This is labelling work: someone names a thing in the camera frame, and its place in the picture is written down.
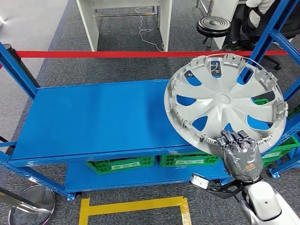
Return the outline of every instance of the black stool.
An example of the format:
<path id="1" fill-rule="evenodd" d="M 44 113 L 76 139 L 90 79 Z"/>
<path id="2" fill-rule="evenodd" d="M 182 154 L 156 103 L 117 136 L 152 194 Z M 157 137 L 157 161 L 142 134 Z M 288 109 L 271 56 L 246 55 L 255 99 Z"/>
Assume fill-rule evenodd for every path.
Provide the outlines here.
<path id="1" fill-rule="evenodd" d="M 205 44 L 208 38 L 210 38 L 207 47 L 207 51 L 210 51 L 213 38 L 224 37 L 229 34 L 231 30 L 231 23 L 219 16 L 206 16 L 197 23 L 197 32 L 206 36 L 207 38 L 202 44 Z"/>

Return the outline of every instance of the yellow floor tape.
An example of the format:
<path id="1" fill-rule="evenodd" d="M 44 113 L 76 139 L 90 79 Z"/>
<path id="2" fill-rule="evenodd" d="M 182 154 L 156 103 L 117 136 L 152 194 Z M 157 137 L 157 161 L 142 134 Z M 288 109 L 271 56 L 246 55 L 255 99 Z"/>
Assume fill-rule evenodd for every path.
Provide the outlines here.
<path id="1" fill-rule="evenodd" d="M 183 196 L 94 206 L 90 206 L 90 198 L 83 198 L 81 199 L 81 213 L 79 215 L 79 225 L 87 225 L 89 216 L 173 206 L 180 207 L 183 225 L 191 225 L 188 200 Z"/>

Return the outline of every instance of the blue shelf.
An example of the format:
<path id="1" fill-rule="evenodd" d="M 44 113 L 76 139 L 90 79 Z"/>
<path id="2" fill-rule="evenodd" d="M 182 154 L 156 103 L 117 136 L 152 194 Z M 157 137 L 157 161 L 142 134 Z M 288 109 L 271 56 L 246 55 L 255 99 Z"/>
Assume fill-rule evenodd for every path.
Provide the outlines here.
<path id="1" fill-rule="evenodd" d="M 66 175 L 65 190 L 77 192 L 181 183 L 188 182 L 191 173 L 194 172 L 209 180 L 229 177 L 225 171 L 222 160 L 216 165 L 160 167 L 158 160 L 156 159 L 156 164 L 154 166 L 105 175 L 96 175 L 85 162 L 71 162 L 69 163 Z"/>
<path id="2" fill-rule="evenodd" d="M 10 163 L 29 166 L 195 151 L 167 117 L 164 94 L 168 81 L 38 89 Z"/>

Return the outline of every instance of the white desk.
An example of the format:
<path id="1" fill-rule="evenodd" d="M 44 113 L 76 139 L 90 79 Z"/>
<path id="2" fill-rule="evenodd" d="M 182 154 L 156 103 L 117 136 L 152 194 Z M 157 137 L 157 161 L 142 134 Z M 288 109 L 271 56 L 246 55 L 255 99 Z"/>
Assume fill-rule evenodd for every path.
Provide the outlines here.
<path id="1" fill-rule="evenodd" d="M 99 30 L 96 23 L 96 18 L 93 15 L 94 9 L 159 6 L 159 29 L 166 52 L 167 52 L 169 45 L 172 1 L 173 0 L 76 0 L 92 51 L 97 50 L 99 39 Z"/>
<path id="2" fill-rule="evenodd" d="M 245 4 L 246 2 L 246 0 L 213 0 L 211 15 L 231 21 L 237 4 Z M 222 49 L 225 37 L 215 37 L 213 39 L 219 49 Z"/>

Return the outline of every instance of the blue metal shelving unit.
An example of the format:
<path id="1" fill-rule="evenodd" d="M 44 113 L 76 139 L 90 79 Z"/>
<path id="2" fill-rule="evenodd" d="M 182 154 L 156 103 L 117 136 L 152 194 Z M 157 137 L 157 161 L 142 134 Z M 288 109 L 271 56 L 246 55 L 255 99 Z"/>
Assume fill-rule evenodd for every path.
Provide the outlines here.
<path id="1" fill-rule="evenodd" d="M 295 136 L 300 141 L 298 133 L 295 134 Z M 288 157 L 288 161 L 283 163 L 281 159 L 278 159 L 277 160 L 277 163 L 278 164 L 277 167 L 269 168 L 269 171 L 273 178 L 280 178 L 280 174 L 283 171 L 300 167 L 300 147 L 294 148 L 286 154 L 286 156 Z"/>
<path id="2" fill-rule="evenodd" d="M 282 0 L 250 58 L 259 62 L 273 39 L 300 63 L 300 53 L 278 32 L 298 0 Z M 192 172 L 208 179 L 230 179 L 222 163 L 188 167 L 144 167 L 98 176 L 87 160 L 186 153 L 194 148 L 177 134 L 164 112 L 168 80 L 38 88 L 2 44 L 0 63 L 33 103 L 11 154 L 0 152 L 0 165 L 73 200 L 76 192 L 188 181 Z M 298 79 L 286 100 L 300 88 Z M 280 144 L 300 130 L 300 114 L 287 120 Z M 67 163 L 64 185 L 30 166 Z"/>

